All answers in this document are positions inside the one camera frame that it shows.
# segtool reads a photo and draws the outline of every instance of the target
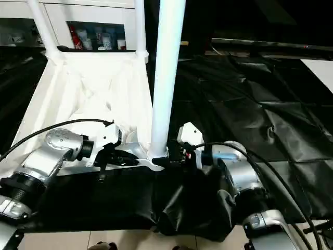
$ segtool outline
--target bottle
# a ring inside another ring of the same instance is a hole
[[[106,28],[105,31],[106,31],[106,33],[109,33],[111,35],[112,49],[118,49],[116,29],[115,28]]]
[[[73,43],[74,43],[74,48],[76,48],[76,49],[83,49],[82,42],[79,39],[78,35],[75,33],[74,27],[73,26],[69,26],[69,30],[71,32],[72,40],[73,40]]]

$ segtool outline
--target black cable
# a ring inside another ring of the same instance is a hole
[[[199,147],[203,147],[203,146],[207,146],[207,145],[224,145],[227,147],[231,147],[234,150],[239,151],[242,155],[244,155],[248,162],[253,166],[254,170],[257,172],[257,174],[259,175],[259,177],[262,175],[260,172],[260,169],[258,167],[258,165],[253,161],[253,159],[248,156],[247,153],[245,153],[243,150],[239,149],[238,147],[229,144],[229,143],[225,143],[225,142],[206,142],[206,143],[201,143],[199,145],[193,146],[193,149],[195,148],[199,148]],[[256,158],[258,158],[259,160],[261,160],[263,163],[265,163],[269,169],[273,172],[273,174],[279,179],[279,181],[282,183],[282,185],[284,186],[284,188],[287,190],[287,192],[289,193],[289,195],[291,196],[291,198],[293,199],[293,201],[296,203],[298,209],[301,211],[301,214],[303,215],[303,217],[305,218],[305,220],[307,221],[307,223],[309,224],[310,228],[313,230],[313,234],[314,237],[316,239],[316,243],[317,243],[317,248],[318,250],[323,250],[323,246],[322,246],[322,242],[320,239],[320,236],[312,222],[312,220],[306,215],[304,209],[302,208],[302,206],[300,205],[300,203],[297,201],[296,197],[294,196],[292,190],[290,189],[290,187],[288,186],[288,184],[285,182],[285,180],[281,177],[281,175],[275,170],[275,168],[267,161],[265,160],[263,157],[261,157],[260,155],[258,155],[257,153],[251,151],[251,150],[247,150],[248,153],[251,153],[252,155],[254,155]]]
[[[302,239],[302,241],[304,242],[304,244],[306,245],[306,247],[309,249],[309,250],[312,250],[312,246],[311,244],[309,243],[309,241],[307,240],[307,238],[305,237],[304,233],[302,232],[302,230],[299,229],[299,227],[297,227],[296,224],[291,224],[292,227],[296,230],[297,234],[300,236],[300,238]]]
[[[258,158],[259,160],[261,160],[263,163],[265,163],[265,165],[267,165],[270,170],[274,173],[274,175],[279,179],[279,181],[282,183],[282,185],[284,186],[284,188],[287,190],[287,192],[289,193],[289,195],[291,196],[291,198],[293,199],[293,201],[296,203],[298,209],[301,211],[303,217],[305,218],[305,220],[307,221],[307,223],[309,224],[310,228],[313,231],[313,235],[316,239],[316,244],[317,244],[317,248],[318,250],[322,250],[323,246],[322,246],[322,241],[321,238],[316,230],[315,225],[313,224],[312,220],[306,215],[304,209],[302,208],[301,204],[297,201],[295,195],[293,194],[292,190],[290,189],[290,187],[288,186],[288,184],[285,182],[285,180],[281,177],[281,175],[275,170],[275,168],[263,157],[261,157],[260,155],[258,155],[256,152],[253,152],[251,150],[247,150],[248,153],[254,155],[256,158]]]
[[[60,126],[64,126],[67,124],[72,124],[72,123],[77,123],[77,122],[85,122],[85,121],[93,121],[93,122],[101,122],[103,123],[105,126],[111,125],[113,124],[113,122],[110,121],[105,121],[105,120],[101,120],[101,119],[76,119],[76,120],[71,120],[71,121],[64,121],[58,124],[54,124],[52,126],[43,128],[41,130],[38,130],[30,135],[28,135],[27,137],[23,138],[21,141],[17,142],[15,145],[13,145],[8,151],[6,151],[2,156],[0,156],[0,162],[5,159],[7,157],[7,155],[9,155],[15,148],[17,148],[18,146],[20,146],[22,143],[26,142],[27,140],[29,140],[30,138],[33,138],[36,135],[39,135],[41,133],[44,133],[45,131],[48,131],[50,129],[54,129]]]

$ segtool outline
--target black fabric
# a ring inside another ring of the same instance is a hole
[[[0,154],[14,139],[47,63],[42,48],[0,47]]]
[[[153,82],[153,65],[148,78]],[[300,60],[197,57],[178,64],[169,130],[192,122],[206,142],[235,140],[266,158],[313,219],[333,211],[333,108],[330,91]],[[288,222],[303,222],[288,193],[263,163],[265,184]],[[27,232],[150,229],[222,241],[235,203],[221,170],[146,167],[57,177]]]

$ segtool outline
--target white cabinet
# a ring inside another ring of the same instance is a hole
[[[40,8],[49,30],[57,42],[44,5],[40,4]],[[32,13],[26,2],[0,2],[0,46],[9,44],[40,46]]]
[[[127,49],[136,49],[135,10],[128,8],[44,4],[59,45],[74,48],[69,22],[123,26]]]

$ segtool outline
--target cabinet door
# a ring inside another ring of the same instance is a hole
[[[64,4],[45,4],[45,7],[60,45],[74,48],[69,30],[71,26],[72,29],[75,27],[85,30],[90,36],[89,40],[96,35],[96,28],[102,28],[102,33],[115,29],[118,38],[123,33],[127,49],[136,49],[134,9]]]
[[[40,8],[57,43],[44,5]],[[0,2],[0,46],[44,46],[27,3]]]

